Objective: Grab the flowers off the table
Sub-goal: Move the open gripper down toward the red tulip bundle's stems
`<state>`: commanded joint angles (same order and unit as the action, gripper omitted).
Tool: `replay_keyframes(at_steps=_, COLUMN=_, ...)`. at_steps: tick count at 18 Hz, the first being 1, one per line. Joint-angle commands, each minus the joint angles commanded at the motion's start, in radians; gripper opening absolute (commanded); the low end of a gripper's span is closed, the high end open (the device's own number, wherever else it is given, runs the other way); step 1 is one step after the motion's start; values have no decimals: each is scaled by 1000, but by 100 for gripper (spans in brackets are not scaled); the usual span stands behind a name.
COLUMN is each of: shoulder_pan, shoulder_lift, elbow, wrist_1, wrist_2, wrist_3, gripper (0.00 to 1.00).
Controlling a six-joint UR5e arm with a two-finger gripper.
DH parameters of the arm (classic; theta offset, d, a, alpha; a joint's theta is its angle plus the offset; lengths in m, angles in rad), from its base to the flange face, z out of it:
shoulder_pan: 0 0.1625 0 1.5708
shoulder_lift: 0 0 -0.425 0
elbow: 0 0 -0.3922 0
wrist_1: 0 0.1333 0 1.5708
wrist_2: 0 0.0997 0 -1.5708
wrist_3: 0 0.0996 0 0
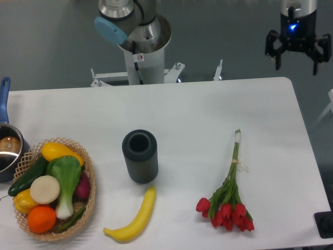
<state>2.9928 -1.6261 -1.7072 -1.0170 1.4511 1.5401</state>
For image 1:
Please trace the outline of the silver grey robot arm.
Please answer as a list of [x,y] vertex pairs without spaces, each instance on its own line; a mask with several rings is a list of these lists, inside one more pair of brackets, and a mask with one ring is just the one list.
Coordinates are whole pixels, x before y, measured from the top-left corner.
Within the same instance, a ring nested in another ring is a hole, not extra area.
[[[154,52],[170,39],[171,30],[163,28],[155,1],[99,1],[98,10],[94,26],[99,34],[132,54]],[[271,30],[265,42],[265,54],[275,59],[276,69],[285,51],[307,54],[314,63],[313,74],[318,64],[330,60],[331,36],[316,36],[316,14],[316,1],[281,2],[280,32]]]

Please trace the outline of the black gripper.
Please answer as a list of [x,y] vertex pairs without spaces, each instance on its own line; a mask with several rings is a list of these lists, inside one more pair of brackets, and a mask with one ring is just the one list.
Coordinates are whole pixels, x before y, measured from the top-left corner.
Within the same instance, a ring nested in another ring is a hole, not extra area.
[[[265,40],[265,55],[275,59],[275,69],[281,67],[281,55],[285,51],[302,52],[313,60],[313,75],[318,65],[331,58],[331,35],[316,37],[316,4],[281,4],[280,34],[271,30]],[[274,47],[280,41],[279,48]]]

